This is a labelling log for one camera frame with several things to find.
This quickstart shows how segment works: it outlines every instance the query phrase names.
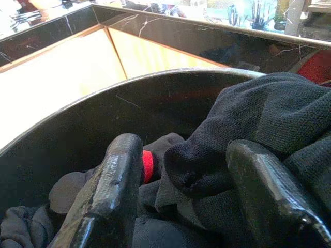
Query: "clothing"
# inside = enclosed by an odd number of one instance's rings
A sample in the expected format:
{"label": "clothing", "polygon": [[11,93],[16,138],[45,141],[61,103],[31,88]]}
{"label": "clothing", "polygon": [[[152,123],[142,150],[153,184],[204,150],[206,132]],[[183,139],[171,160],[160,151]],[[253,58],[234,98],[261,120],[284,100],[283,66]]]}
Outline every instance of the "clothing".
{"label": "clothing", "polygon": [[[132,247],[254,247],[225,160],[237,139],[275,154],[330,214],[330,124],[331,89],[298,75],[273,73],[223,90],[186,141],[170,133],[144,147],[153,174],[139,187]],[[54,185],[50,210],[40,210],[43,230],[27,228],[37,208],[7,211],[0,247],[45,247],[56,233],[49,212],[64,216],[93,172],[70,173]]]}

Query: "wooden panel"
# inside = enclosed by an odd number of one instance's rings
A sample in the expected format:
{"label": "wooden panel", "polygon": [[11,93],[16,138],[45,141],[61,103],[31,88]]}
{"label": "wooden panel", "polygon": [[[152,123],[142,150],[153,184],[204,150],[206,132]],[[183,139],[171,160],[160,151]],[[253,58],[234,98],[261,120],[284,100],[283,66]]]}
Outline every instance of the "wooden panel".
{"label": "wooden panel", "polygon": [[27,61],[29,61],[31,59],[34,59],[35,57],[38,57],[41,54],[44,54],[45,52],[47,52],[48,50],[53,49],[54,47],[57,47],[57,46],[65,43],[65,42],[67,42],[69,40],[72,40],[72,39],[77,38],[77,37],[87,36],[87,35],[89,35],[91,33],[94,33],[96,31],[100,30],[100,29],[102,29],[102,25],[101,24],[97,24],[97,25],[95,25],[93,27],[90,27],[90,28],[88,28],[88,29],[86,29],[84,31],[81,31],[81,32],[79,32],[79,33],[77,33],[75,35],[69,36],[68,38],[65,38],[63,40],[60,40],[60,41],[54,43],[54,44],[51,44],[48,47],[42,48],[42,49],[40,49],[40,50],[38,50],[38,51],[36,51],[36,52],[34,52],[32,54],[29,54],[29,55],[26,55],[26,56],[24,56],[22,58],[16,59],[16,60],[10,62],[9,64],[6,64],[4,66],[1,66],[0,67],[0,73],[2,73],[4,71],[7,71],[7,70],[10,70],[10,69],[12,69],[12,68],[14,68],[16,66],[19,66],[19,65],[21,65],[21,64],[23,64],[23,63],[25,63],[25,62],[27,62]]}
{"label": "wooden panel", "polygon": [[125,79],[102,29],[0,73],[0,148],[59,108]]}
{"label": "wooden panel", "polygon": [[128,78],[187,67],[226,67],[164,45],[109,28]]}

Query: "black knit fabric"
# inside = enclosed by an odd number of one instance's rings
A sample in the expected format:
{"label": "black knit fabric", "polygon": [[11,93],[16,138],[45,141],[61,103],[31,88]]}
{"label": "black knit fabric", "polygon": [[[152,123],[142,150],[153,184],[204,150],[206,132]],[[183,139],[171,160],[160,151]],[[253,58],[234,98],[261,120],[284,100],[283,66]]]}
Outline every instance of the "black knit fabric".
{"label": "black knit fabric", "polygon": [[97,169],[98,166],[85,173],[72,172],[60,178],[49,193],[50,208],[58,214],[67,214],[78,192]]}
{"label": "black knit fabric", "polygon": [[225,162],[229,141],[260,143],[281,160],[296,152],[304,157],[313,151],[302,149],[330,128],[330,108],[331,89],[295,74],[273,73],[232,86],[193,135],[166,152],[165,169],[187,196],[219,194],[232,188]]}
{"label": "black knit fabric", "polygon": [[299,150],[284,165],[319,202],[331,210],[331,135]]}
{"label": "black knit fabric", "polygon": [[141,216],[136,219],[132,247],[135,248],[217,248],[202,232],[172,221]]}
{"label": "black knit fabric", "polygon": [[48,206],[13,207],[1,223],[1,248],[44,248],[54,237]]}
{"label": "black knit fabric", "polygon": [[151,151],[153,153],[154,169],[150,182],[153,182],[161,178],[164,153],[173,145],[176,145],[183,141],[184,139],[178,134],[169,133],[157,139],[153,143],[144,146],[144,150]]}

